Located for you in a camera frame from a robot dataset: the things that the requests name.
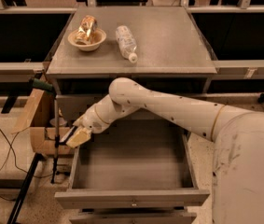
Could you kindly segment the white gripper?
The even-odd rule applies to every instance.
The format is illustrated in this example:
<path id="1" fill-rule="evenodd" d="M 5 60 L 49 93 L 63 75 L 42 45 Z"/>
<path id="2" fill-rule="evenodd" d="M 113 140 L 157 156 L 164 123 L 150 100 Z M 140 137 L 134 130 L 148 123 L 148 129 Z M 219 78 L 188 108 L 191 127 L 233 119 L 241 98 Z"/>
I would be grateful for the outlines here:
<path id="1" fill-rule="evenodd" d="M 76 126 L 66 138 L 65 144 L 71 148 L 78 147 L 90 140 L 91 133 L 102 133 L 110 124 L 102 120 L 96 110 L 96 105 L 92 105 L 75 122 Z"/>

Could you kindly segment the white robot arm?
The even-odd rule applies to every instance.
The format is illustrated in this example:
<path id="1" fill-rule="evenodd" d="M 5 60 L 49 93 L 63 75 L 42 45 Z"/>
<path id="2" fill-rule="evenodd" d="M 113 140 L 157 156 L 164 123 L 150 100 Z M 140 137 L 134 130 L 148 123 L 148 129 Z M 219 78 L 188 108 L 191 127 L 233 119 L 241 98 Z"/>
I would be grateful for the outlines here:
<path id="1" fill-rule="evenodd" d="M 66 144 L 82 145 L 140 108 L 215 143 L 214 224 L 264 224 L 264 112 L 152 91 L 120 77 L 74 122 Z"/>

